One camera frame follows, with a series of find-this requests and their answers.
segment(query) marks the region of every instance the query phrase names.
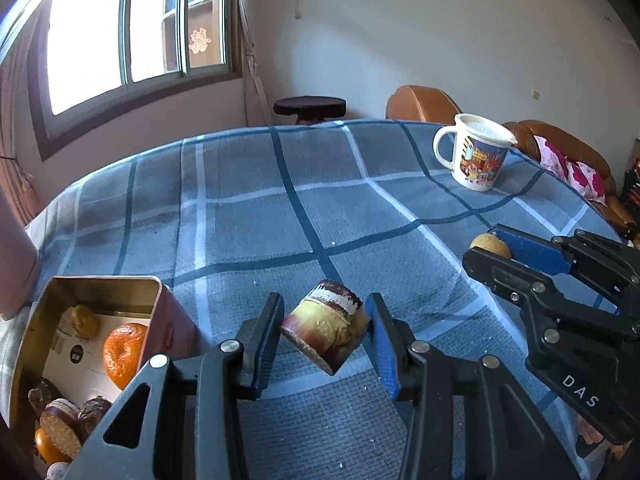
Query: leather sofa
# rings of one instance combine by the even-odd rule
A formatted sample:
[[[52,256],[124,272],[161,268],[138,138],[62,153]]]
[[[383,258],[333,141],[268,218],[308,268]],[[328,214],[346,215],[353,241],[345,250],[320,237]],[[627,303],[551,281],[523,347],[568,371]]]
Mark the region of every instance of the leather sofa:
[[[449,95],[437,88],[424,86],[402,86],[386,104],[388,119],[405,121],[453,124],[455,115],[460,112],[460,107]],[[637,233],[636,223],[615,196],[616,181],[611,176],[610,167],[603,156],[580,139],[543,121],[510,122],[504,126],[518,139],[516,147],[536,161],[540,161],[540,150],[533,136],[550,140],[569,160],[584,162],[600,173],[605,184],[607,206],[597,202],[591,204],[620,236],[634,238]]]

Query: black oval logo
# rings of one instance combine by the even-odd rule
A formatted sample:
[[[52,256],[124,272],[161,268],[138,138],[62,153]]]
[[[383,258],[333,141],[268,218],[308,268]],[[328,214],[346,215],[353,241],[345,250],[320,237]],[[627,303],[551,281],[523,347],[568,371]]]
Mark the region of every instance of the black oval logo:
[[[84,350],[80,345],[74,345],[69,353],[69,358],[71,362],[77,365],[80,361],[82,361],[82,356],[84,355]]]

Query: stool seat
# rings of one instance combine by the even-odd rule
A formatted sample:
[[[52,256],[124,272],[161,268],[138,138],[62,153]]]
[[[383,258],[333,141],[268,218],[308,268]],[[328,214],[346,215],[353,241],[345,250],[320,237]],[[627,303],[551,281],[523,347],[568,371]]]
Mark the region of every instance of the stool seat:
[[[344,117],[347,101],[337,97],[305,95],[278,99],[273,104],[278,115],[298,115],[296,124],[316,124],[326,119]]]

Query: plaid tablecloth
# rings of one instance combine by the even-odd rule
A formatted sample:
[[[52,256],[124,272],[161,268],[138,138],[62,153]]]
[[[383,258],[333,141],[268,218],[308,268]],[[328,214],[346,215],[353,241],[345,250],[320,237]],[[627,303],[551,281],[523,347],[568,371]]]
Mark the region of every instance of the plaid tablecloth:
[[[154,274],[196,322],[204,350],[234,336],[271,291],[287,312],[323,278],[361,298],[380,292],[394,316],[442,351],[499,356],[572,453],[574,414],[526,371],[517,307],[471,281],[460,258],[497,223],[544,238],[578,227],[616,235],[515,151],[493,190],[463,188],[433,156],[437,129],[380,120],[250,128],[112,164],[29,225],[43,259],[35,296],[56,274]],[[450,139],[442,149],[452,150]],[[610,308],[580,283],[559,281],[568,297]],[[0,324],[4,414],[28,313]],[[241,405],[241,422],[253,480],[398,475],[406,430],[361,348],[329,377],[281,340],[270,386]],[[459,442],[460,420],[456,428]],[[462,459],[454,457],[456,476]]]

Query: wall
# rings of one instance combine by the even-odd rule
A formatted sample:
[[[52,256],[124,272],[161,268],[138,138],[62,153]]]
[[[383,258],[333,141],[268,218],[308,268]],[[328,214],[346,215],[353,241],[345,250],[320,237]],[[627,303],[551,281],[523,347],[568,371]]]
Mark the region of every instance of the wall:
[[[400,85],[436,86],[468,112],[569,130],[620,182],[640,127],[640,53],[606,0],[300,0],[300,20],[294,2],[255,0],[270,102],[328,94],[351,116],[383,117]]]
[[[246,126],[242,79],[182,92],[99,126],[45,162],[33,133],[26,82],[18,89],[18,160],[48,202],[91,171],[125,156],[178,139]]]

